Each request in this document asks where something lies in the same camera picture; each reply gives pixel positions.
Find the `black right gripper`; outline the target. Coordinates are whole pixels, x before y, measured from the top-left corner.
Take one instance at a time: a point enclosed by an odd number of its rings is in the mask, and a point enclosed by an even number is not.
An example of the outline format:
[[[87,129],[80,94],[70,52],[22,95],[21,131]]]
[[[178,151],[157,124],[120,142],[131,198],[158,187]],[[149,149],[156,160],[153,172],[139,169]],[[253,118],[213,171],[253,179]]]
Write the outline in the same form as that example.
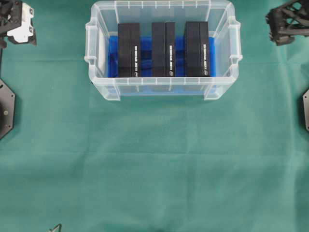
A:
[[[277,46],[290,44],[295,36],[309,36],[309,2],[290,0],[273,8],[265,17],[269,37]]]

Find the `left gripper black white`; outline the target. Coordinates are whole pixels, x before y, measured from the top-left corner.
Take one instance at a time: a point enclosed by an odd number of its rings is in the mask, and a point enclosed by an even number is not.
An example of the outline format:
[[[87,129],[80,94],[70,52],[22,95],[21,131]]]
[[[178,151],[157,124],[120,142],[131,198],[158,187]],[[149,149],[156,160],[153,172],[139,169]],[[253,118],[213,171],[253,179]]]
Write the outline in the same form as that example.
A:
[[[37,45],[36,32],[32,23],[34,9],[21,0],[2,0],[0,2],[0,45]]]

